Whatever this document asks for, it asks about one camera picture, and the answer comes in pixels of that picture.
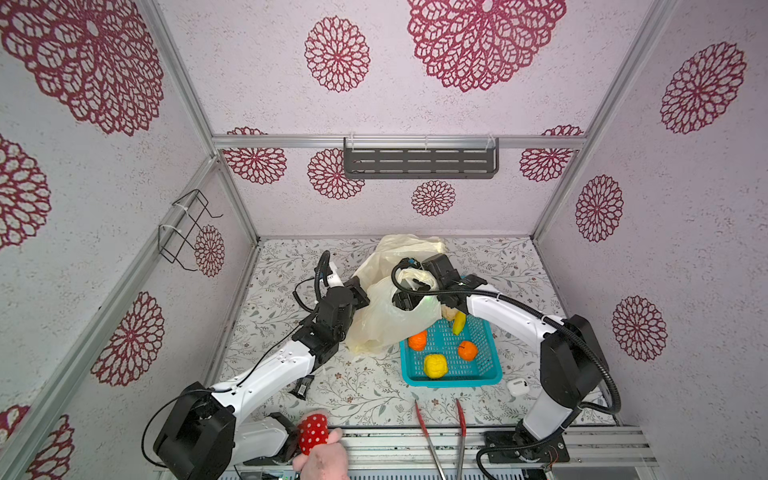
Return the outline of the cream plastic bag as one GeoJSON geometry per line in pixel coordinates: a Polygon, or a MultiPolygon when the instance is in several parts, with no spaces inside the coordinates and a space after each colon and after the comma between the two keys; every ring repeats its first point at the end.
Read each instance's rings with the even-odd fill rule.
{"type": "Polygon", "coordinates": [[[419,296],[410,310],[395,304],[395,297],[401,292],[399,286],[416,289],[426,284],[435,290],[437,281],[432,274],[416,267],[407,267],[396,275],[391,272],[404,258],[423,261],[445,252],[445,242],[438,237],[390,234],[380,240],[354,273],[369,305],[355,312],[345,340],[353,354],[379,354],[428,329],[442,317],[440,301],[435,296],[419,296]]]}

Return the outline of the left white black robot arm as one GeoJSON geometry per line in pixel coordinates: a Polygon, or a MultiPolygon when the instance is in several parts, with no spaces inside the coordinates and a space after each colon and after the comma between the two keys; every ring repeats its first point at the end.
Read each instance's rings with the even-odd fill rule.
{"type": "Polygon", "coordinates": [[[284,464],[298,452],[298,428],[281,414],[252,413],[284,387],[312,375],[346,339],[355,312],[369,304],[356,277],[338,275],[324,251],[314,269],[316,304],[249,370],[205,387],[194,382],[166,403],[170,413],[142,454],[177,479],[217,479],[245,465],[284,464]]]}

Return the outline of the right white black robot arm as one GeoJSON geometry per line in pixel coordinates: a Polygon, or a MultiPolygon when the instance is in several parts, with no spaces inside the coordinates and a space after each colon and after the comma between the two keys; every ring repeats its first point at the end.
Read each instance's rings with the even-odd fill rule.
{"type": "Polygon", "coordinates": [[[504,440],[486,442],[477,460],[507,457],[520,463],[551,462],[564,433],[585,410],[614,416],[620,390],[590,322],[545,314],[502,293],[487,280],[462,275],[448,256],[401,259],[390,280],[406,300],[435,298],[511,334],[539,360],[540,392],[504,440]]]}

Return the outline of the yellow banana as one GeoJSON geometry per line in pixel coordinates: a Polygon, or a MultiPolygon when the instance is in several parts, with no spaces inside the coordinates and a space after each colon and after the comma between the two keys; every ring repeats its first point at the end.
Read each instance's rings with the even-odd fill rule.
{"type": "Polygon", "coordinates": [[[455,336],[460,336],[462,332],[464,331],[467,324],[467,315],[461,311],[455,314],[453,325],[452,325],[452,333],[455,336]]]}

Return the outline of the yellow lemon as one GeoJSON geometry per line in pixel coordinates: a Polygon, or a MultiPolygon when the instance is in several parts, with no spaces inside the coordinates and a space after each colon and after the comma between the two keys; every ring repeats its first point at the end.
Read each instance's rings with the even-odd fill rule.
{"type": "Polygon", "coordinates": [[[443,378],[449,373],[447,358],[442,354],[429,354],[424,357],[424,374],[432,380],[443,378]]]}

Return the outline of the orange fruit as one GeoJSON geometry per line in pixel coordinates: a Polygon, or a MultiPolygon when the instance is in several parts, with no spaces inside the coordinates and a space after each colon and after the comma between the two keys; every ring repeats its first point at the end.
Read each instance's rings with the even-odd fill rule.
{"type": "Polygon", "coordinates": [[[463,341],[457,347],[457,355],[466,362],[474,361],[478,353],[478,347],[470,341],[463,341]]]}
{"type": "Polygon", "coordinates": [[[428,332],[426,330],[413,335],[407,340],[408,347],[413,351],[424,351],[428,344],[428,332]]]}

